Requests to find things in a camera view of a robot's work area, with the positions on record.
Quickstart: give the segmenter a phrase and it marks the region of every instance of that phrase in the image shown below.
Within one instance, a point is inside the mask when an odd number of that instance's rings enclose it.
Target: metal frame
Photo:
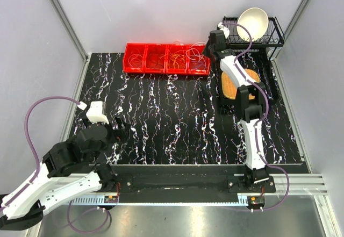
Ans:
[[[81,56],[83,61],[86,61],[88,54],[85,51],[84,47],[82,46],[79,38],[77,37],[73,27],[71,26],[71,23],[69,19],[67,18],[67,15],[65,11],[62,8],[62,5],[59,0],[50,0],[52,6],[54,7],[56,13],[58,14],[63,26],[65,27],[68,35],[70,36],[70,39],[72,40],[73,44],[75,45],[75,48],[79,52],[79,55]]]
[[[292,16],[289,25],[286,27],[285,30],[285,41],[291,34],[292,30],[294,29],[295,25],[297,24],[298,20],[300,19],[301,15],[305,11],[307,5],[309,4],[310,0],[301,0],[299,6],[297,7],[294,15]]]
[[[306,9],[308,3],[310,0],[302,0],[293,15],[293,18],[289,25],[287,26],[287,29],[285,30],[285,39],[288,38],[290,33],[292,32],[293,28],[297,24],[299,18],[301,17],[302,13]],[[85,52],[81,42],[79,41],[75,31],[73,30],[73,27],[70,24],[70,21],[68,20],[59,0],[51,0],[52,5],[54,6],[58,16],[60,17],[64,27],[66,28],[66,31],[68,32],[69,36],[71,37],[71,40],[73,41],[75,47],[77,48],[80,56],[84,60],[84,65],[81,69],[77,85],[73,94],[73,98],[78,99],[81,93],[83,81],[86,75],[87,67],[89,64],[89,59],[87,53]],[[288,93],[285,90],[283,78],[281,77],[280,71],[278,69],[278,66],[275,62],[272,62],[273,67],[275,69],[277,80],[280,84],[279,88],[282,93],[282,97],[284,99],[286,109],[288,112],[288,116],[291,121],[291,126],[293,129],[294,134],[296,135],[296,140],[298,144],[298,148],[300,150],[300,154],[302,158],[304,159],[305,163],[307,164],[307,167],[309,169],[309,173],[312,172],[311,165],[307,156],[307,153],[305,151],[305,145],[302,141],[302,137],[299,132],[299,128],[297,125],[297,122],[295,120],[295,115],[293,113],[293,110],[291,108],[291,105],[289,103],[288,99]],[[71,125],[73,122],[73,117],[75,113],[76,107],[74,105],[71,105],[67,114],[66,122],[63,127],[63,132],[61,136],[61,141],[65,140],[70,132]],[[284,168],[288,169],[288,171],[292,168],[292,171],[296,172],[299,165],[285,165]],[[211,175],[216,175],[218,173],[220,174],[242,174],[244,167],[243,166],[173,166],[167,167],[167,166],[138,166],[135,167],[129,165],[129,166],[116,166],[116,169],[119,170],[119,172],[125,174],[133,172],[133,170],[136,173],[142,173],[149,175],[149,174],[155,174],[157,171],[165,170],[167,173],[169,171],[173,171],[176,174],[183,175],[183,173],[197,173],[197,174],[206,174],[210,173]],[[284,175],[281,174],[272,174],[275,180],[275,186],[276,186],[276,193],[266,193],[266,195],[283,195],[286,189],[286,179]],[[75,177],[80,177],[82,174],[75,174],[73,177],[68,177],[65,179],[65,181],[61,182],[60,184],[68,184],[69,182],[74,180]],[[331,204],[329,202],[329,197],[327,195],[327,191],[325,188],[325,184],[323,181],[323,178],[319,174],[305,174],[303,172],[303,169],[301,169],[301,174],[291,174],[290,176],[290,192],[289,195],[311,195],[316,203],[319,217],[321,219],[321,223],[324,227],[326,236],[341,236],[338,223],[336,221],[336,218],[334,216]],[[28,229],[25,233],[26,237],[33,237],[38,236],[39,229],[40,229],[41,223],[37,224],[36,226]]]
[[[283,77],[281,76],[280,68],[277,65],[276,61],[271,61],[271,64],[272,64],[274,71],[275,71],[275,74],[276,74],[276,78],[277,78],[278,85],[279,85],[279,90],[281,91],[281,95],[282,95],[282,99],[283,99],[284,104],[285,104],[286,112],[287,112],[289,120],[290,120],[291,128],[295,134],[295,139],[296,139],[297,147],[298,147],[299,152],[300,152],[301,159],[305,161],[305,163],[307,164],[309,173],[311,173],[312,172],[311,163],[309,161],[309,157],[308,157],[307,152],[306,152],[305,144],[303,142],[298,124],[297,124],[296,119],[295,119],[294,111],[293,111],[293,109],[290,105],[290,102],[289,102],[289,95],[286,91]]]

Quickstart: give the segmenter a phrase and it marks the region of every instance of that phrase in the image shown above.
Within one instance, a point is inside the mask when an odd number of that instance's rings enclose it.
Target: dish rack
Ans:
[[[230,30],[230,36],[227,39],[230,48],[233,49],[236,54],[247,49],[249,42],[240,38],[237,32],[237,27],[229,23],[237,23],[238,18],[233,17],[224,17],[223,24],[227,26]],[[280,98],[280,94],[277,87],[277,82],[275,81],[273,67],[271,64],[271,57],[277,48],[280,48],[284,45],[284,33],[276,17],[269,18],[268,29],[266,33],[259,39],[252,39],[253,43],[250,49],[250,53],[258,59],[260,62],[259,71],[256,71],[259,75],[265,75],[261,77],[261,81],[267,86],[267,91],[269,95],[269,105],[274,105]],[[270,48],[272,52],[269,52],[270,55],[267,56],[266,48]],[[217,66],[217,77],[219,82],[220,90],[220,103],[221,105],[234,105],[235,100],[228,99],[224,96],[222,90],[222,71],[220,66]]]
[[[223,24],[230,30],[230,36],[227,42],[231,45],[231,49],[246,49],[249,45],[248,41],[240,38],[237,32],[237,27],[230,23],[237,23],[238,18],[224,17]],[[251,49],[261,48],[278,48],[284,45],[284,33],[276,17],[269,18],[268,29],[266,33],[258,38],[252,39]]]

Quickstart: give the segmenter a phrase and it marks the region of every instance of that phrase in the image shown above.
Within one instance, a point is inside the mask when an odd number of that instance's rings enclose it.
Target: white bowl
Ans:
[[[241,14],[238,24],[245,27],[252,39],[256,41],[261,38],[268,29],[269,18],[265,11],[259,8],[250,8]],[[248,34],[244,29],[237,26],[238,35],[244,40],[249,41]]]

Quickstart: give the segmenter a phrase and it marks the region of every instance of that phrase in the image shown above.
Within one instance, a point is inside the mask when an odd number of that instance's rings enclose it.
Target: white plastic part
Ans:
[[[246,165],[249,169],[261,169],[265,167],[265,163],[261,160],[257,145],[256,145],[256,137],[255,137],[255,123],[258,121],[258,119],[251,120],[249,123],[247,123],[244,120],[241,120],[241,124],[243,127],[243,132],[245,134],[245,144],[246,144]],[[258,139],[258,146],[259,150],[261,151],[261,156],[265,159],[265,155],[263,152],[263,140],[262,140],[262,122],[260,121],[257,124],[257,139]],[[254,183],[260,182],[260,181],[266,181],[269,178],[261,179],[259,181],[256,181]]]
[[[91,102],[90,109],[87,111],[86,116],[91,123],[109,124],[109,120],[105,115],[105,103],[102,101]]]
[[[49,214],[57,207],[79,196],[100,190],[102,188],[102,184],[99,183],[100,180],[98,174],[93,171],[65,186],[47,191],[39,199],[41,205],[45,206],[43,215]]]
[[[261,38],[268,29],[269,18],[265,11],[259,8],[250,8],[244,11],[238,19],[238,24],[247,29],[253,41]],[[249,41],[246,31],[237,27],[238,35],[244,40]]]
[[[245,75],[245,77],[241,75],[241,73],[238,71],[238,69],[234,65],[234,59],[235,59],[235,56],[233,55],[227,56],[221,59],[220,68],[230,77],[235,87],[238,88],[238,87],[241,87],[242,85],[251,85],[250,83],[247,82],[247,80],[250,80],[251,82],[256,82],[253,78],[251,78],[247,74],[247,72],[243,69],[240,63],[236,61],[235,64],[238,66],[239,70]]]
[[[32,205],[53,185],[62,180],[62,177],[52,177],[48,178],[49,171],[44,164],[41,163],[40,171],[36,179],[24,190],[8,207],[3,210],[3,213],[7,216],[9,220],[23,217],[26,215]],[[15,195],[19,190],[22,189],[24,185],[29,183],[29,179],[32,175],[22,183],[14,192],[8,194],[3,198],[3,204],[5,204],[13,195]]]
[[[217,27],[224,32],[226,39],[230,36],[230,30],[228,27],[224,26],[222,22],[220,22]]]
[[[87,105],[84,102],[80,102],[80,104],[77,107],[79,107],[81,110],[84,111],[86,109]]]
[[[112,196],[117,197],[117,192],[92,192],[86,195],[78,196],[77,198],[73,199],[72,205],[82,205],[82,206],[111,206],[113,203],[109,203],[105,196]]]

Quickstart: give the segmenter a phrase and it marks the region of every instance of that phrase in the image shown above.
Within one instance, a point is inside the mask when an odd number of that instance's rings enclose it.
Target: rubber band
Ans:
[[[197,43],[191,45],[191,47],[193,47],[195,45],[206,45],[206,42],[197,42]]]
[[[144,56],[140,54],[140,51],[138,49],[133,50],[128,58],[128,64],[131,68],[140,68],[142,67],[144,62]]]
[[[150,53],[148,56],[148,66],[149,68],[154,68],[154,69],[163,69],[164,66],[164,59],[162,60],[162,62],[160,62],[160,60],[165,56],[165,55],[161,55],[159,53]]]
[[[198,49],[193,48],[195,45],[205,44],[205,42],[197,42],[193,44],[190,49],[187,50],[186,55],[190,59],[190,68],[191,69],[202,69],[206,70],[206,59],[204,55],[199,52]]]
[[[187,50],[182,48],[180,50],[175,51],[174,53],[167,54],[168,66],[171,67],[170,64],[172,64],[174,69],[185,69],[187,66],[187,61],[185,57],[186,51]]]
[[[173,45],[184,45],[182,42],[180,42],[180,41],[174,41],[173,43],[172,43]]]

